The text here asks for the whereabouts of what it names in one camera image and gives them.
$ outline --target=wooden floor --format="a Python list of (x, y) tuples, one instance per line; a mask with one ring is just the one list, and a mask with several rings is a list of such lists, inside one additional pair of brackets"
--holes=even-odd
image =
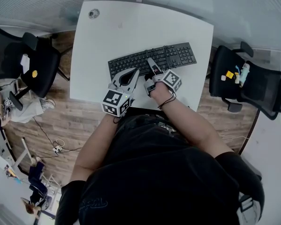
[[(53, 46), (60, 52), (72, 46), (74, 32), (60, 33), (53, 41)], [(65, 74), (70, 74), (71, 52), (61, 59), (60, 67)], [(56, 108), (45, 111), (44, 114), (35, 117), (52, 142), (56, 139), (65, 141), (64, 149), (72, 150), (80, 148), (98, 126), (104, 113), (98, 103), (74, 100), (69, 98), (69, 82), (59, 75), (46, 96), (56, 102)], [(230, 113), (227, 106), (220, 98), (210, 97), (209, 81), (205, 82), (198, 112), (213, 124), (223, 140), (238, 136), (247, 136), (256, 115), (256, 109), (249, 104), (244, 104), (239, 113)], [(53, 146), (46, 135), (41, 131), (32, 119), (26, 124), (9, 122), (4, 127), (7, 138), (12, 146), (15, 157), (23, 151), (21, 138), (24, 137), (31, 154), (40, 157), (55, 156)], [(238, 152), (244, 142), (244, 138), (236, 138), (225, 141), (229, 147)], [(73, 169), (77, 153), (67, 152), (58, 157), (44, 158), (46, 163), (45, 175), (50, 173), (66, 185)], [(20, 163), (21, 168), (28, 172), (30, 160), (26, 156)]]

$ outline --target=black pants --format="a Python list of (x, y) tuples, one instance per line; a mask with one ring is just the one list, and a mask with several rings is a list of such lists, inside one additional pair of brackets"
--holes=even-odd
[(40, 175), (44, 166), (45, 165), (41, 162), (37, 162), (36, 167), (31, 166), (28, 179), (31, 185), (37, 187), (40, 192), (42, 192), (43, 195), (46, 196), (47, 188), (40, 180)]

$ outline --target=yellow sticky note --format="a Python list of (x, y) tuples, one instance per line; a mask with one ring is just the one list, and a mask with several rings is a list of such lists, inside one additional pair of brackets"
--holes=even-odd
[(37, 75), (38, 75), (37, 70), (34, 70), (34, 71), (32, 72), (32, 77), (35, 78), (35, 77), (37, 77)]
[(230, 79), (232, 79), (233, 76), (234, 76), (234, 74), (231, 73), (230, 71), (228, 71), (228, 72), (226, 73), (226, 77), (228, 77), (228, 78), (230, 78)]

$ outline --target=shoe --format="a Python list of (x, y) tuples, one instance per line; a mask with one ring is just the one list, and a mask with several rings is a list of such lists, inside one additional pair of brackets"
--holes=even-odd
[(51, 99), (40, 98), (40, 104), (41, 104), (41, 107), (42, 107), (43, 111), (45, 111), (48, 108), (54, 109), (55, 106), (56, 106), (56, 103)]
[(42, 161), (42, 159), (40, 158), (40, 157), (36, 157), (36, 160), (37, 160), (37, 162), (42, 162), (42, 163), (44, 163), (43, 161)]
[(36, 167), (36, 165), (37, 165), (37, 160), (34, 158), (34, 156), (32, 156), (32, 158), (31, 158), (31, 165), (33, 167)]

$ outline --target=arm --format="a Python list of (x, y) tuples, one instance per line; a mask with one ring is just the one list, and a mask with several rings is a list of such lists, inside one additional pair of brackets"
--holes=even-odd
[(101, 165), (116, 132), (114, 116), (106, 114), (98, 128), (81, 149), (70, 178), (71, 181), (86, 181)]
[[(157, 82), (156, 89), (151, 92), (151, 97), (158, 105), (161, 105), (171, 96), (172, 94), (168, 91), (167, 86), (162, 82)], [(186, 107), (178, 99), (163, 105), (162, 110), (189, 143), (209, 153), (214, 158), (224, 152), (232, 151), (206, 119)]]

